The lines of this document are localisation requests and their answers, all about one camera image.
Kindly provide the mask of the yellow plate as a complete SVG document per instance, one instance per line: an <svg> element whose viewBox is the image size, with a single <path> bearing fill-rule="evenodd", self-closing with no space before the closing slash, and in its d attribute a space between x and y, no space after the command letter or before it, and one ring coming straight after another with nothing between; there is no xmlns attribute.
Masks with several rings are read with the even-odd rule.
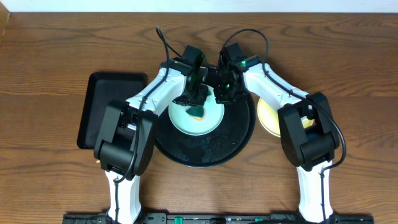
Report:
<svg viewBox="0 0 398 224"><path fill-rule="evenodd" d="M280 137L278 109L286 104L298 103L300 100L294 97L288 97L287 100L271 101L268 103L260 98L257 103L257 117L266 131L276 137Z"/></svg>

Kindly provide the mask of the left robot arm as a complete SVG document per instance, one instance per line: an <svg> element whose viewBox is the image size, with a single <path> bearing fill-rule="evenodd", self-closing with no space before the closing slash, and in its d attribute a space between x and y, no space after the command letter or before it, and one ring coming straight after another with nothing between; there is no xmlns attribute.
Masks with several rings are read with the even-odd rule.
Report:
<svg viewBox="0 0 398 224"><path fill-rule="evenodd" d="M207 75L201 62L172 59L163 62L158 75L137 95L113 100L106 107L96 140L94 157L105 171L111 191L107 223L135 223L142 206L140 176L153 154L157 120L174 99L201 96Z"/></svg>

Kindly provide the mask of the green scouring sponge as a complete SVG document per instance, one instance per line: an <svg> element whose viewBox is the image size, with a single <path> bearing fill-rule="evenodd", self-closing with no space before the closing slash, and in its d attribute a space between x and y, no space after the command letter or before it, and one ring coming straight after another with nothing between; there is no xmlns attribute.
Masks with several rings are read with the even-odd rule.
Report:
<svg viewBox="0 0 398 224"><path fill-rule="evenodd" d="M191 106L185 112L195 120L201 121L205 116L205 109L202 106Z"/></svg>

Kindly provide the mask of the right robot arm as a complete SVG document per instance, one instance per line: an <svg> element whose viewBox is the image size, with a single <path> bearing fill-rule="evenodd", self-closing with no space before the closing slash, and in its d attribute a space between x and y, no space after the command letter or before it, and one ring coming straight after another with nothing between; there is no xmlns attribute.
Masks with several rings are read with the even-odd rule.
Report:
<svg viewBox="0 0 398 224"><path fill-rule="evenodd" d="M329 199L330 170L335 150L345 147L342 132L322 93L309 94L278 76L257 55L221 56L218 103L229 103L251 92L277 113L280 140L287 159L297 168L300 187L299 212L311 223L329 223L333 210Z"/></svg>

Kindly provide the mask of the light blue plate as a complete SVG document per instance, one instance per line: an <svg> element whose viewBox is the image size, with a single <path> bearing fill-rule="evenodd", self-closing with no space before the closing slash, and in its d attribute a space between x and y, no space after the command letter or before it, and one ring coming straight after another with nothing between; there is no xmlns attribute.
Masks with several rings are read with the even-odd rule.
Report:
<svg viewBox="0 0 398 224"><path fill-rule="evenodd" d="M172 124L182 133L191 136L208 134L215 130L223 120L224 105L216 103L213 93L214 88L209 85L207 86L209 95L202 106L205 109L205 116L201 121L189 117L185 112L191 106L180 106L175 103L169 104L169 118Z"/></svg>

